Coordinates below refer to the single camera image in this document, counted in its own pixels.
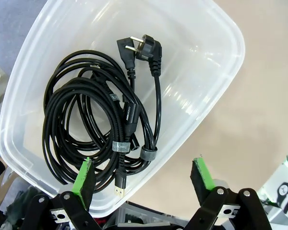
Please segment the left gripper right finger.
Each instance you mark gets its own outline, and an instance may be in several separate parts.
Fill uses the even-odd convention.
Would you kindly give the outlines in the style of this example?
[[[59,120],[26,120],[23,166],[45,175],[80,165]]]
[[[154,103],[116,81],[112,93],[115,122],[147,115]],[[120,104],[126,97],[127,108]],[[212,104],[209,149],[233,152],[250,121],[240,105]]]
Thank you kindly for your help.
[[[270,230],[271,225],[255,190],[238,193],[217,186],[203,158],[192,161],[190,175],[200,208],[186,230]]]

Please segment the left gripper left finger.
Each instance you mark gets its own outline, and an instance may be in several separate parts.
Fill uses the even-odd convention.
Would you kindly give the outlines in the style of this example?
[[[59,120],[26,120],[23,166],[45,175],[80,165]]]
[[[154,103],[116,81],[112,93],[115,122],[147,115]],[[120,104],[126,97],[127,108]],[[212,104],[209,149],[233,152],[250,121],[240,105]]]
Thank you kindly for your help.
[[[22,230],[61,230],[71,223],[77,230],[100,230],[101,227],[89,213],[95,191],[94,163],[83,161],[72,189],[50,199],[36,195],[25,214]]]

